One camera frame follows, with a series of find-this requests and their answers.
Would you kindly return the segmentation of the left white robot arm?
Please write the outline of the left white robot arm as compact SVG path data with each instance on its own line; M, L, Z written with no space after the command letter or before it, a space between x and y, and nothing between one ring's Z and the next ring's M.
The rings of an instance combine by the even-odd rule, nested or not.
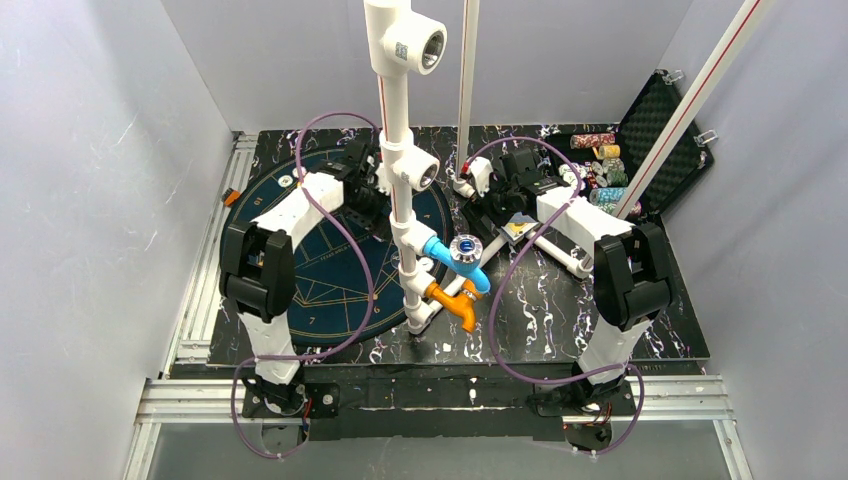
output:
M297 166L297 185L258 215L233 219L222 232L219 291L247 330L258 377L292 382L295 354L287 312L296 294L296 250L322 223L336 222L354 246L355 225L388 235L388 196L375 145L353 140L334 158Z

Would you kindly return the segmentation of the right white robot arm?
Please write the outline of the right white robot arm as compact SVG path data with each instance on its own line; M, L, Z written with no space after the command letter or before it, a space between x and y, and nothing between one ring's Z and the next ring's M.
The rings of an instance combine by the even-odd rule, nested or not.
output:
M578 278L593 280L593 300L600 316L591 337L574 364L571 376L534 378L514 370L501 355L496 362L511 376L548 386L582 383L590 388L617 383L626 370L637 341L675 300L672 255L664 231L653 223L635 225L604 212L580 192L578 167L552 146L547 151L571 170L572 181L547 173L528 148L498 160L478 150L458 170L469 184L470 200L481 215L508 220L527 214L538 226L517 254L522 259L549 230L555 230L582 249L592 265L572 258L567 269Z

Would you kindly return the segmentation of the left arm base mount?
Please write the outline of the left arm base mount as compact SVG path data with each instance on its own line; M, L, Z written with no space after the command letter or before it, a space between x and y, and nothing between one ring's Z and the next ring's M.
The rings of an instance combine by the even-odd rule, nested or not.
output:
M306 382L302 372L290 384L274 384L248 372L239 375L238 386L245 389L237 401L243 418L324 419L338 415L341 389L335 383Z

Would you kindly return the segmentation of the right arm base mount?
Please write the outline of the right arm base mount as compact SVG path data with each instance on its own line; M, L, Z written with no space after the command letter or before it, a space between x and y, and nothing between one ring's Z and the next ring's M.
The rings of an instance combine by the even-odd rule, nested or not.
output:
M574 417L563 421L565 440L587 453L598 453L614 443L615 416L632 418L639 412L638 400L623 377L599 385L587 380L561 386L534 385L526 403L543 418Z

